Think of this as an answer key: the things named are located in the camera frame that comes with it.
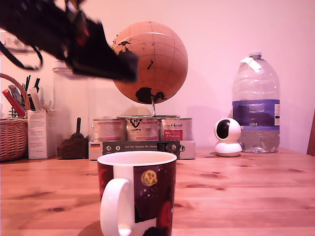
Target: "mug handle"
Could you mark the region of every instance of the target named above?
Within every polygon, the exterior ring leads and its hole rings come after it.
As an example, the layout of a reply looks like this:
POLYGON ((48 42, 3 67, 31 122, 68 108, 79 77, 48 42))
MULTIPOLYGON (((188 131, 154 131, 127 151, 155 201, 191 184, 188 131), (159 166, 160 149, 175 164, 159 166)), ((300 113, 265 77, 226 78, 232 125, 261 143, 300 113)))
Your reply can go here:
POLYGON ((131 234, 128 222, 121 222, 121 225, 118 222, 119 198, 121 193, 126 192, 128 188, 130 188, 130 183, 125 178, 114 178, 105 187, 100 204, 100 226, 105 236, 129 236, 131 234))

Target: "tin can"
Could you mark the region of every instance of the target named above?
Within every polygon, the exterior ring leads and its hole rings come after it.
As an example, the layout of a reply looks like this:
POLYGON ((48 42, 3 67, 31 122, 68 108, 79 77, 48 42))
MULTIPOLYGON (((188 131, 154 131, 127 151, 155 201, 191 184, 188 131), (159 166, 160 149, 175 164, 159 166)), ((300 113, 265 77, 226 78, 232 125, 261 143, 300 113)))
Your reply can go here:
POLYGON ((192 118, 165 118, 161 119, 160 140, 193 140, 192 118))
POLYGON ((159 127, 156 118, 128 118, 127 141, 159 141, 159 127))
POLYGON ((97 141, 126 141, 125 119, 93 119, 93 128, 97 141))

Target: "globe stand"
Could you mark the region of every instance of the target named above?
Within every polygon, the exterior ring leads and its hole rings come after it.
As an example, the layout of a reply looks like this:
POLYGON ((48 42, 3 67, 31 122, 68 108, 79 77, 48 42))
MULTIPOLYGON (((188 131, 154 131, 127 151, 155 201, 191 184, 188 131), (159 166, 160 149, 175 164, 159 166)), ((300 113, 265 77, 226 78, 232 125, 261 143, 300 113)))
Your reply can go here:
POLYGON ((142 116, 122 116, 122 117, 117 117, 117 118, 154 118, 156 117, 156 107, 155 107, 155 102, 154 102, 154 97, 151 97, 151 104, 152 104, 152 115, 142 115, 142 116))

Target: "dark red mug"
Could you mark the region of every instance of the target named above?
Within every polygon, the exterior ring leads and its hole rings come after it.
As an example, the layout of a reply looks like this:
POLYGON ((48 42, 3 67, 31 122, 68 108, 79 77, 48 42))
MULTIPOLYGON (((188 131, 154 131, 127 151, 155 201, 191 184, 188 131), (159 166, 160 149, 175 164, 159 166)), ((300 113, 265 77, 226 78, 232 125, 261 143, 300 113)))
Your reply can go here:
POLYGON ((176 159, 160 151, 117 152, 97 159, 105 236, 171 236, 176 159))

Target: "security camera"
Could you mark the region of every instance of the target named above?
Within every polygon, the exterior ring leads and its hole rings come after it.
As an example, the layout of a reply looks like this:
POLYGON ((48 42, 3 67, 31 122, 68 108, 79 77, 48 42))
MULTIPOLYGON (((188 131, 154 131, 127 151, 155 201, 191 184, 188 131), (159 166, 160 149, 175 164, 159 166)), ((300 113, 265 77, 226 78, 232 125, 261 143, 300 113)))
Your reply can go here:
POLYGON ((237 140, 241 136, 239 123, 231 118, 220 119, 215 127, 215 137, 218 139, 215 152, 218 156, 239 156, 242 148, 237 140))

